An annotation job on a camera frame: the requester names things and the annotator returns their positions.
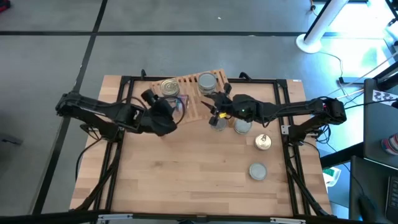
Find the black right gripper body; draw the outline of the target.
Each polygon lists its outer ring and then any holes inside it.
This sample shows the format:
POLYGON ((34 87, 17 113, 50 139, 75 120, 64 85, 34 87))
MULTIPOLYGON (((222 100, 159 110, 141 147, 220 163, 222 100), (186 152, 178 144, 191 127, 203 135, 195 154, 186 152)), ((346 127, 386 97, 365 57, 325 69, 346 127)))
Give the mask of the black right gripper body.
POLYGON ((213 92, 208 95, 210 99, 216 102, 219 107, 218 114, 213 114, 213 116, 209 120, 209 124, 217 124, 220 114, 228 112, 228 110, 232 107, 232 100, 229 98, 229 94, 232 90, 232 87, 229 83, 225 83, 223 87, 224 91, 213 92))

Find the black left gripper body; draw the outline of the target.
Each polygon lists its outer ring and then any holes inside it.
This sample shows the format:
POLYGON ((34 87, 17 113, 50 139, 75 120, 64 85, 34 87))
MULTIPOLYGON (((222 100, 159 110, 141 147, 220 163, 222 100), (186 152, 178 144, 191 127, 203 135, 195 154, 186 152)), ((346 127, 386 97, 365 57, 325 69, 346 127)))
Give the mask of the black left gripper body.
POLYGON ((141 94, 142 99, 150 106, 141 118, 140 129, 144 133, 165 136, 177 129, 169 102, 156 95, 151 89, 141 94))

